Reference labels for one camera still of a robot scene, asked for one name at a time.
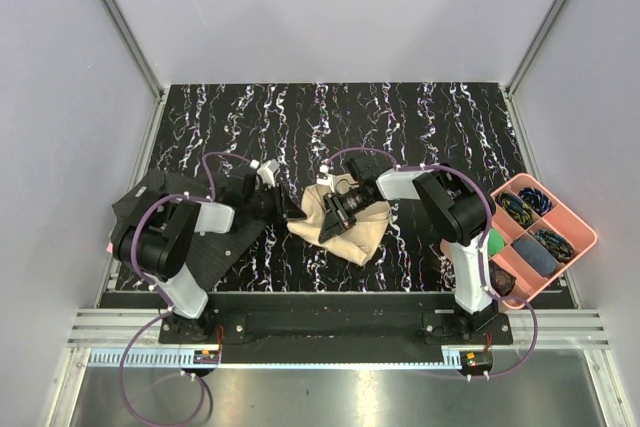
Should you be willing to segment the beige cloth napkin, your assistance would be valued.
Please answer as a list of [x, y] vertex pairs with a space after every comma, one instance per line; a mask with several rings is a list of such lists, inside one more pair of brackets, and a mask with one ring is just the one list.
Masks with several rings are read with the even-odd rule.
[[354, 227], [326, 242], [320, 242], [320, 230], [325, 220], [323, 197], [329, 192], [330, 189], [324, 185], [312, 184], [306, 187], [300, 206], [306, 218], [289, 221], [287, 229], [305, 242], [363, 267], [373, 258], [381, 244], [390, 223], [391, 207], [388, 202], [376, 202], [356, 215]]

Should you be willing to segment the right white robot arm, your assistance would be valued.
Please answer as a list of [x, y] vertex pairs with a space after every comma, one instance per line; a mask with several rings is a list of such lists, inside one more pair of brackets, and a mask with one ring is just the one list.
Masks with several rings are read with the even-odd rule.
[[324, 243], [353, 228], [356, 215], [376, 202], [420, 202], [436, 233], [449, 244], [456, 281], [454, 299], [462, 312], [453, 321], [455, 334], [466, 343], [480, 341], [490, 330], [485, 313], [496, 307], [487, 248], [496, 207], [484, 188], [449, 163], [385, 166], [359, 156], [346, 162], [346, 170], [356, 186], [324, 196], [319, 241]]

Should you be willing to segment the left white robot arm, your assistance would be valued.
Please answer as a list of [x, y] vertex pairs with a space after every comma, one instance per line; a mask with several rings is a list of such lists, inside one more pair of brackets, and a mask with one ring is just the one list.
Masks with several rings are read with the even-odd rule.
[[112, 255], [127, 265], [180, 317], [196, 343], [215, 333], [208, 293], [268, 226], [306, 219], [285, 188], [243, 170], [204, 181], [149, 171], [113, 204]]

